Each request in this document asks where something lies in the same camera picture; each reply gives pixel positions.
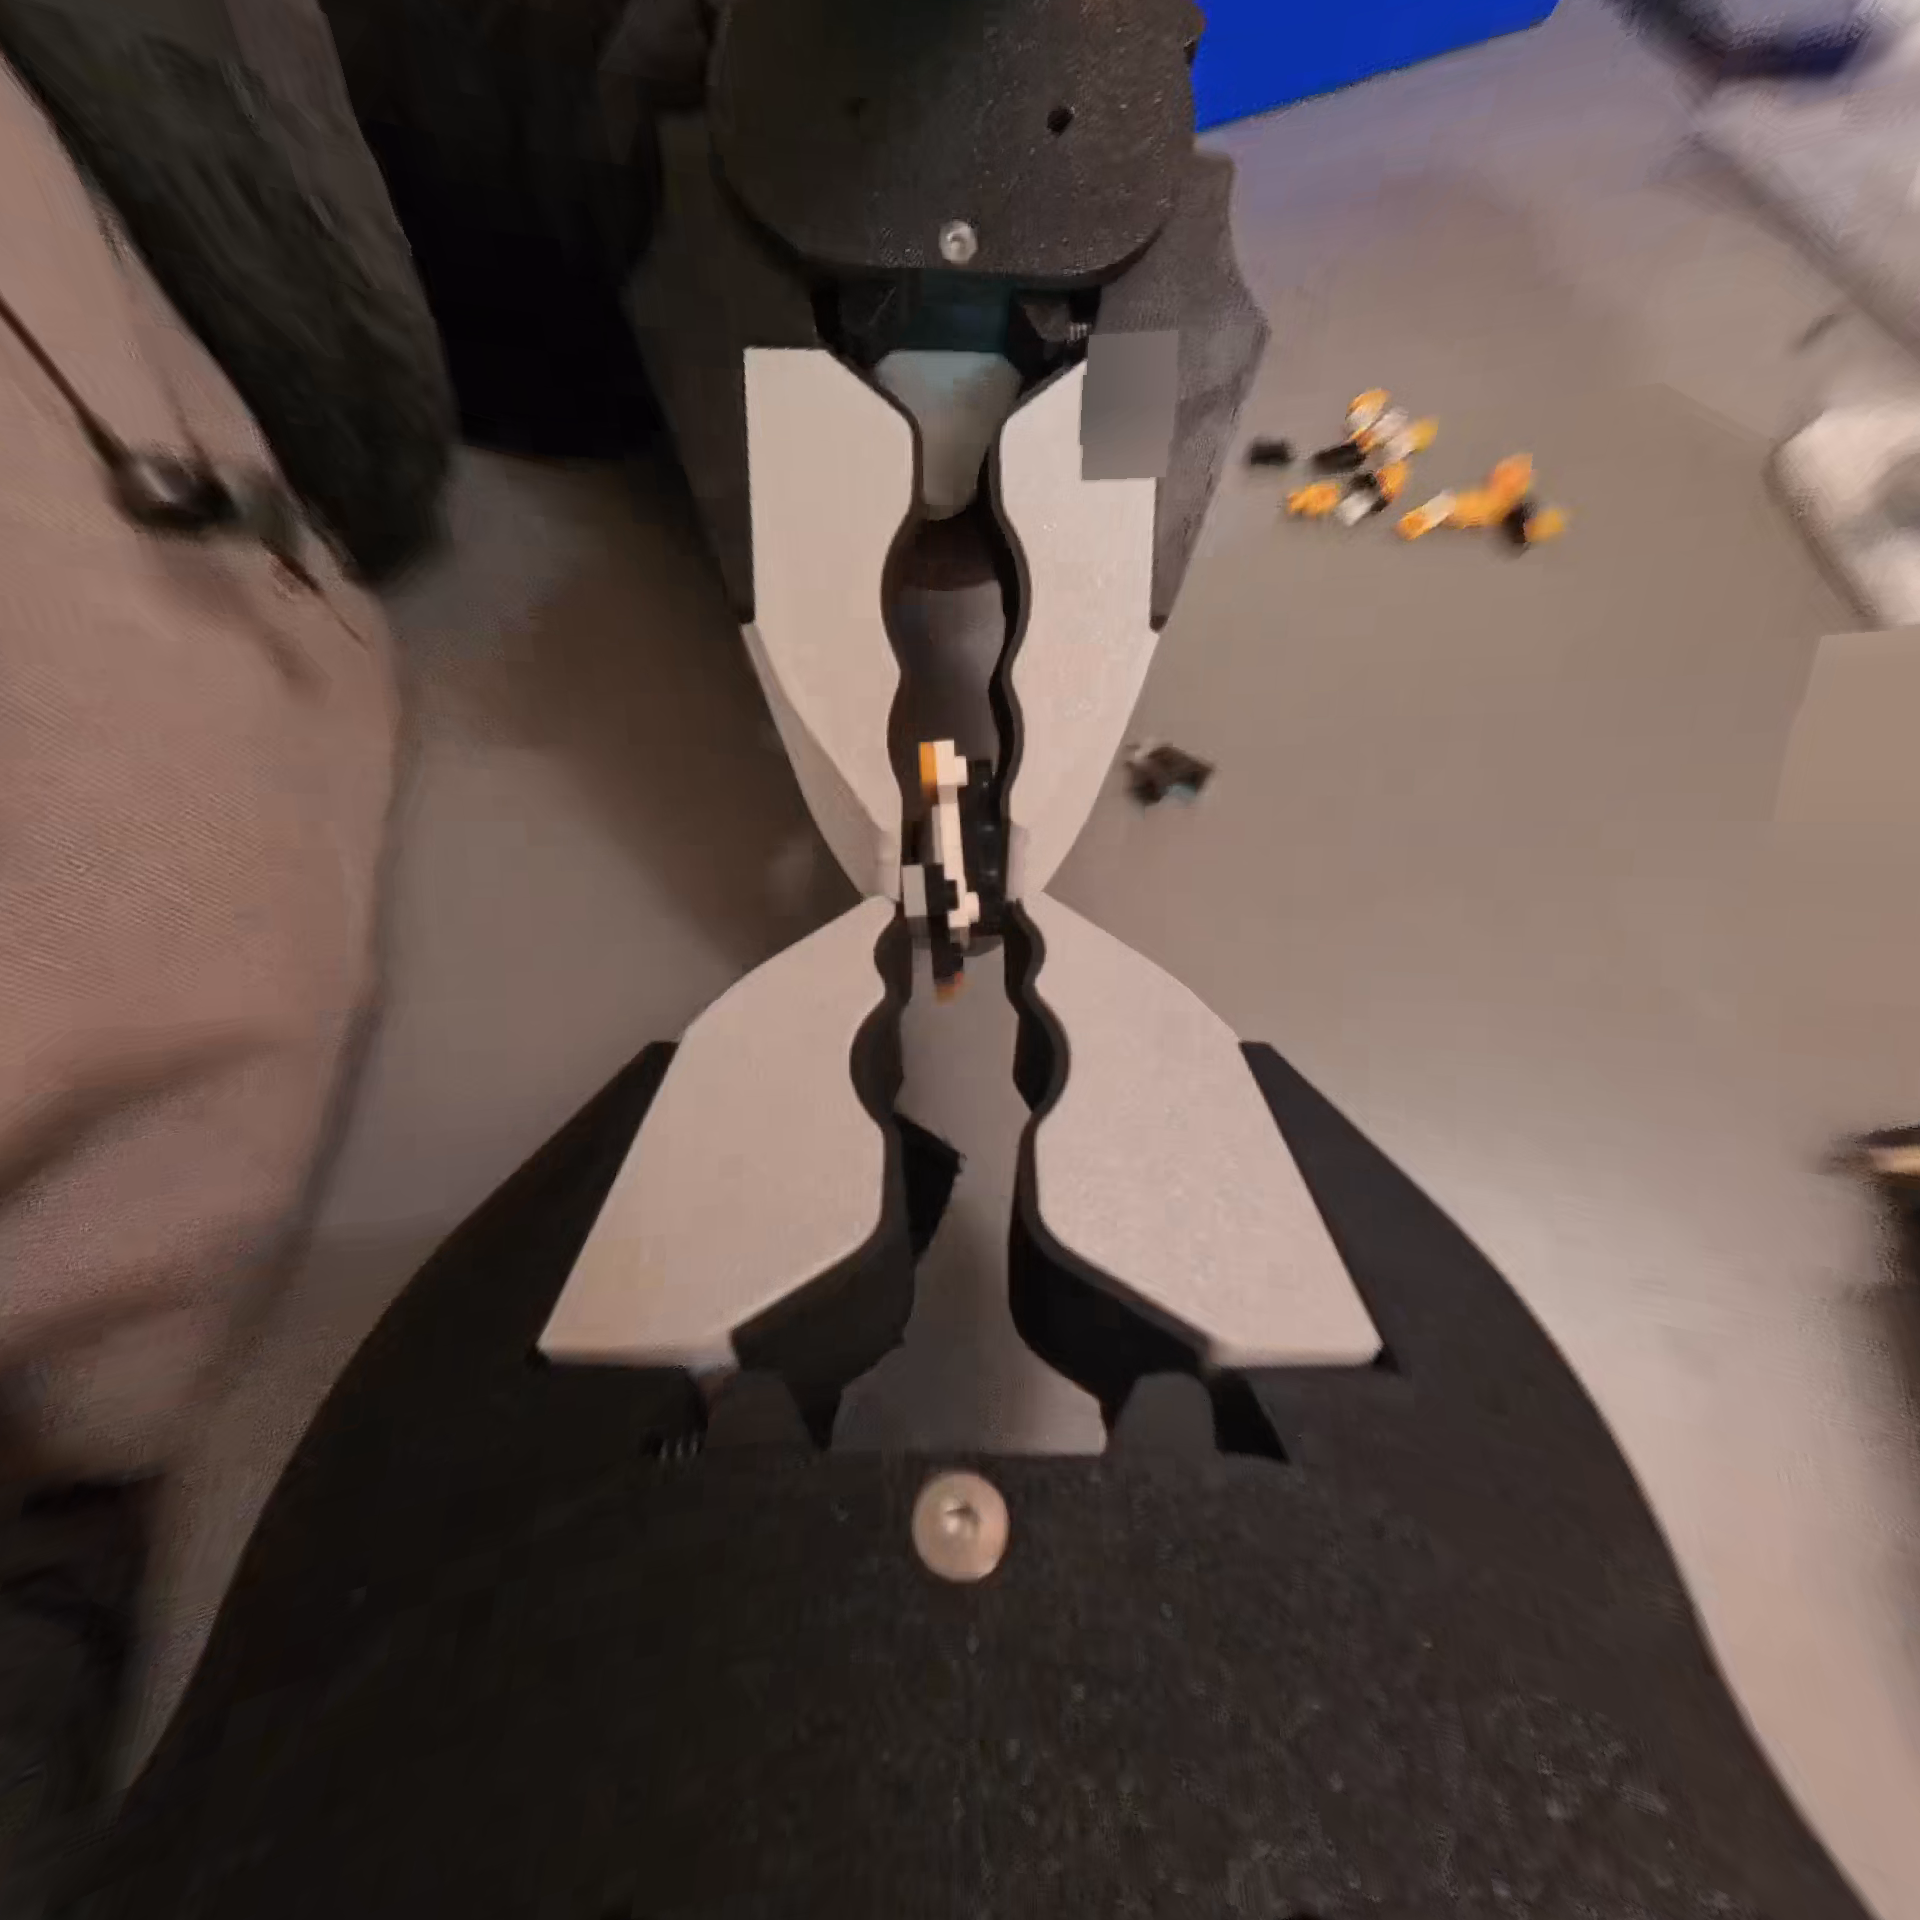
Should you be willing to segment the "person's left forearm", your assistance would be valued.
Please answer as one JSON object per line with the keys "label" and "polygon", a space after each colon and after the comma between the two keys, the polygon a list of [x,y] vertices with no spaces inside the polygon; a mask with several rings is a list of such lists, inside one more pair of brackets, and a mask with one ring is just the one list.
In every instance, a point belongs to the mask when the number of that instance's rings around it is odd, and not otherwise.
{"label": "person's left forearm", "polygon": [[622,460],[656,438],[622,297],[659,218],[659,121],[703,106],[718,12],[323,5],[465,443]]}

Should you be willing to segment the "beige sweatshirt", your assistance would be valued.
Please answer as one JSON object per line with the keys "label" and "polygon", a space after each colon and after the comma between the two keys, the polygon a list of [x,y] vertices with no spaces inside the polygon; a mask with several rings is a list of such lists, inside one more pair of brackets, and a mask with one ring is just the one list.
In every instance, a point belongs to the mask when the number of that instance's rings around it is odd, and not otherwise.
{"label": "beige sweatshirt", "polygon": [[[2,297],[118,438],[284,483],[10,65]],[[326,1155],[399,708],[386,620],[308,525],[305,560],[317,594],[136,527],[2,325],[5,1475],[160,1471]]]}

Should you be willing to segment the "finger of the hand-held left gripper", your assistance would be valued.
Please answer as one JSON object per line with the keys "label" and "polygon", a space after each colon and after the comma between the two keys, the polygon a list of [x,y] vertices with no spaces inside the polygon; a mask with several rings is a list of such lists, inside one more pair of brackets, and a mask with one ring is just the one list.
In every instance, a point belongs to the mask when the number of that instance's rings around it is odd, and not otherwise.
{"label": "finger of the hand-held left gripper", "polygon": [[1019,580],[1003,669],[1012,902],[1043,892],[1085,830],[1156,650],[1156,481],[1085,478],[1085,388],[1087,369],[1071,368],[1031,392],[991,467],[991,508]]}
{"label": "finger of the hand-held left gripper", "polygon": [[839,870],[863,899],[897,899],[884,577],[918,508],[918,434],[826,350],[749,348],[743,406],[754,679]]}

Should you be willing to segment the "white paper bag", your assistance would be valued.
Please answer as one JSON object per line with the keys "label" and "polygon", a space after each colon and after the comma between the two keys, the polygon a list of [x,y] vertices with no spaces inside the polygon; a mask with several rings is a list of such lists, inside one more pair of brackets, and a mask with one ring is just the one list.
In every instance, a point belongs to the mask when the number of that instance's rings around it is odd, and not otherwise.
{"label": "white paper bag", "polygon": [[1918,324],[1918,65],[1726,87],[1695,134],[1853,293]]}

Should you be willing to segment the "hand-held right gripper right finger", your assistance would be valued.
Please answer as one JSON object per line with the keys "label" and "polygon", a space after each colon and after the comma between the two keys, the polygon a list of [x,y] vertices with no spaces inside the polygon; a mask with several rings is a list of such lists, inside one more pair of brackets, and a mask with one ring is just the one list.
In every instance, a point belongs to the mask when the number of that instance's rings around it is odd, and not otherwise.
{"label": "hand-held right gripper right finger", "polygon": [[1236,1034],[1054,899],[1008,927],[1039,1249],[1217,1370],[1350,1370],[1378,1325]]}

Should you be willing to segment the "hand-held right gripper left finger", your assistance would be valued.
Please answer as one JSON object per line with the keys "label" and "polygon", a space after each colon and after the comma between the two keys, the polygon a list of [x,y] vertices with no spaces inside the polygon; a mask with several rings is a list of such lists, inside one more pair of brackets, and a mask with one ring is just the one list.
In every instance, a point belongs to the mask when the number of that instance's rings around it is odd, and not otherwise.
{"label": "hand-held right gripper left finger", "polygon": [[722,992],[539,1332],[554,1363],[866,1373],[911,1307],[896,1102],[911,939],[863,899]]}

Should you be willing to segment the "pile of small lego pieces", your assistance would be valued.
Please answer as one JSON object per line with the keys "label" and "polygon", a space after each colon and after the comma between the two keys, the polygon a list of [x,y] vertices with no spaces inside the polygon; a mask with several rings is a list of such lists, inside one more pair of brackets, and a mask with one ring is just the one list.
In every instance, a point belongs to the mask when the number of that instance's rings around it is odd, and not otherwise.
{"label": "pile of small lego pieces", "polygon": [[1367,388],[1348,403],[1337,441],[1300,453],[1287,438],[1255,438],[1244,467],[1298,475],[1280,497],[1283,522],[1355,529],[1392,518],[1404,543],[1484,532],[1520,555],[1565,536],[1571,515],[1536,490],[1527,453],[1502,459],[1473,485],[1418,497],[1417,468],[1434,437],[1439,420],[1407,412],[1389,388]]}

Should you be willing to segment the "small lego subassembly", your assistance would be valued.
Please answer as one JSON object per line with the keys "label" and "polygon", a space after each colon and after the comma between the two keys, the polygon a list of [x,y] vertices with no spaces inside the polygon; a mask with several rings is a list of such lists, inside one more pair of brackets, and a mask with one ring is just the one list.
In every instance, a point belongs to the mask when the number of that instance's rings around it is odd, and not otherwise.
{"label": "small lego subassembly", "polygon": [[901,858],[901,914],[933,994],[962,992],[973,953],[1003,932],[1003,844],[988,760],[951,740],[918,746],[921,817]]}

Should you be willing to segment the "blue plastic storage bin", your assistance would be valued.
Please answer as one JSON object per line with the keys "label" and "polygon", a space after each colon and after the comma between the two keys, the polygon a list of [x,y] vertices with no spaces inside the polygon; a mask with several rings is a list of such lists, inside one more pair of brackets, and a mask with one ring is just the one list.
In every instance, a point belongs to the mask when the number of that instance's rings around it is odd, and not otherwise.
{"label": "blue plastic storage bin", "polygon": [[1198,134],[1527,34],[1557,3],[1203,3]]}

